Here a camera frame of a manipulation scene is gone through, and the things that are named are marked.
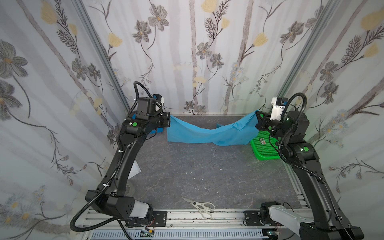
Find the teal t-shirt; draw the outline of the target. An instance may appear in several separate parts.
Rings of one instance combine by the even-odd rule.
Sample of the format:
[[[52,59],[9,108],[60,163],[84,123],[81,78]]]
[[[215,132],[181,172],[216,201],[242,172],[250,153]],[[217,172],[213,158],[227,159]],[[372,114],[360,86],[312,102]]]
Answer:
[[[216,129],[204,129],[171,116],[171,126],[167,129],[168,142],[186,144],[213,143],[217,146],[247,145],[259,130],[256,111],[246,115],[235,123]]]

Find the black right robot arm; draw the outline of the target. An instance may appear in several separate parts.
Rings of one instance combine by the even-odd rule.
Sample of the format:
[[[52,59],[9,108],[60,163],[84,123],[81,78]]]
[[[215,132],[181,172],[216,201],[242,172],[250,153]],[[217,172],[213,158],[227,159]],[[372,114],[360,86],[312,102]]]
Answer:
[[[278,141],[277,153],[296,173],[310,204],[313,219],[304,220],[277,202],[267,202],[261,205],[260,222],[264,225],[279,223],[302,240],[362,240],[362,229],[352,226],[339,207],[314,146],[304,139],[310,123],[304,113],[306,95],[296,93],[289,99],[273,98],[272,106],[270,114],[256,112],[256,129],[269,132]]]

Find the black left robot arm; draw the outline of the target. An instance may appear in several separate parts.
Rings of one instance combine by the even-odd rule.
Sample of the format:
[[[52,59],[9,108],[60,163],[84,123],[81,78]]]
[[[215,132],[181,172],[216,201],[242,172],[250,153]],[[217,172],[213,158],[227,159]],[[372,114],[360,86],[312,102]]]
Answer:
[[[154,221],[151,204],[126,196],[127,181],[136,156],[148,135],[157,133],[159,128],[171,125],[170,113],[163,110],[162,96],[152,95],[140,82],[134,82],[135,102],[123,121],[117,134],[117,150],[109,170],[95,190],[86,194],[86,204],[74,215],[70,229],[74,232],[87,232],[117,221],[130,227],[150,225]],[[109,219],[89,227],[78,227],[76,221],[89,208],[97,213],[110,216]]]

